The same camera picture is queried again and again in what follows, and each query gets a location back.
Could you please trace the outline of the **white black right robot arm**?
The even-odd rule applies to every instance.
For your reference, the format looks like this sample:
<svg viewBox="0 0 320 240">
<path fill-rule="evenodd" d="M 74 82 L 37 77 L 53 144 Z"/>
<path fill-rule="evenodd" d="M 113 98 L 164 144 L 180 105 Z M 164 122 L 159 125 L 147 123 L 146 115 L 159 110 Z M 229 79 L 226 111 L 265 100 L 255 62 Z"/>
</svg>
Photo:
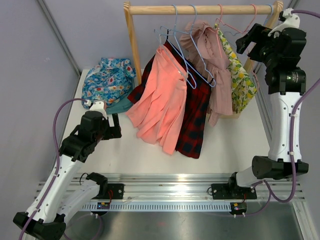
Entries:
<svg viewBox="0 0 320 240">
<path fill-rule="evenodd" d="M 300 108 L 307 95 L 307 77 L 298 62 L 307 43 L 306 33 L 298 27 L 275 30 L 256 23 L 236 40 L 236 51 L 242 54 L 251 43 L 255 46 L 248 57 L 266 67 L 265 82 L 272 105 L 271 144 L 267 156 L 254 156 L 251 167 L 231 175 L 226 190 L 230 197 L 242 198 L 267 179 L 290 178 L 293 197 L 297 176 L 309 170 L 309 165 L 302 162 L 299 145 Z"/>
</svg>

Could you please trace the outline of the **blue floral skirt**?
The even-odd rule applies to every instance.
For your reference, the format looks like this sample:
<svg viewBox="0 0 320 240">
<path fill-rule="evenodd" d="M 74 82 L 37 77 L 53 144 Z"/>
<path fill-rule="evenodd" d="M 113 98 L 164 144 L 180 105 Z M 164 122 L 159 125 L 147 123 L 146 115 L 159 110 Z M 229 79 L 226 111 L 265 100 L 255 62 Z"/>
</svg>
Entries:
<svg viewBox="0 0 320 240">
<path fill-rule="evenodd" d="M 81 98 L 104 101 L 113 107 L 132 90 L 136 70 L 128 58 L 102 58 L 87 73 L 82 85 Z"/>
</svg>

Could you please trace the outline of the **lemon print skirt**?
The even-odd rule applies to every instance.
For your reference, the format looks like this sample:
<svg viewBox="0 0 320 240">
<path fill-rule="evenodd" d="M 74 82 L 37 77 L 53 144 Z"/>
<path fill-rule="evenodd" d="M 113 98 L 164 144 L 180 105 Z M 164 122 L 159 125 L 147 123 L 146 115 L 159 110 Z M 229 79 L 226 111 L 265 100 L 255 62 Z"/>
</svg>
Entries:
<svg viewBox="0 0 320 240">
<path fill-rule="evenodd" d="M 217 28 L 217 33 L 222 44 L 222 49 L 230 61 L 227 69 L 231 75 L 231 102 L 232 109 L 236 114 L 241 113 L 253 99 L 258 89 L 253 78 L 245 70 L 243 64 L 238 59 L 235 51 L 232 49 L 229 41 L 224 36 L 223 32 Z"/>
</svg>

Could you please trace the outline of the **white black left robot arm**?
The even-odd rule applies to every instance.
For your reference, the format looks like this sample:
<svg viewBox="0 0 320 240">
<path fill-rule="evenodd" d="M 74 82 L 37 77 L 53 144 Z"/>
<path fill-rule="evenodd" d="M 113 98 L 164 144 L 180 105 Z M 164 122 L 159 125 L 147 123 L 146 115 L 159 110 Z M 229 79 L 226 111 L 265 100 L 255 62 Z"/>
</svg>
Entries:
<svg viewBox="0 0 320 240">
<path fill-rule="evenodd" d="M 90 200 L 101 200 L 99 210 L 109 210 L 113 200 L 121 200 L 124 184 L 108 183 L 100 173 L 89 173 L 81 185 L 63 199 L 75 174 L 82 168 L 100 141 L 122 136 L 118 114 L 112 114 L 114 125 L 99 111 L 87 111 L 80 124 L 66 137 L 58 151 L 56 166 L 39 195 L 25 212 L 18 212 L 13 222 L 38 240 L 59 240 L 71 218 Z"/>
</svg>

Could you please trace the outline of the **pink wire hanger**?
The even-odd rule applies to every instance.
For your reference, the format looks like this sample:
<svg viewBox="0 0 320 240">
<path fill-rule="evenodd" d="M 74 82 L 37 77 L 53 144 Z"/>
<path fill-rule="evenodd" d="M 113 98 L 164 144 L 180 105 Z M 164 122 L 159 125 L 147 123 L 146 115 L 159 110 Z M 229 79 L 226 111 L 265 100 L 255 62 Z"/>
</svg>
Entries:
<svg viewBox="0 0 320 240">
<path fill-rule="evenodd" d="M 219 4 L 220 6 L 220 17 L 216 19 L 215 28 L 217 29 L 217 34 L 221 40 L 222 48 L 225 51 L 225 54 L 227 55 L 228 59 L 230 60 L 230 64 L 228 66 L 228 70 L 230 71 L 231 75 L 231 89 L 234 92 L 237 87 L 239 87 L 239 90 L 244 92 L 248 90 L 249 93 L 256 93 L 258 88 L 256 87 L 254 81 L 249 76 L 249 71 L 245 70 L 243 64 L 239 61 L 237 55 L 231 48 L 231 43 L 227 40 L 225 35 L 220 30 L 220 25 L 227 26 L 235 31 L 235 33 L 231 31 L 226 31 L 225 34 L 230 33 L 233 36 L 236 36 L 237 34 L 244 35 L 248 30 L 253 21 L 256 18 L 257 15 L 257 8 L 254 4 L 251 4 L 251 6 L 254 8 L 254 17 L 250 21 L 250 23 L 247 25 L 245 30 L 239 30 L 235 28 L 234 26 L 227 24 L 222 21 L 223 17 L 223 6 Z"/>
</svg>

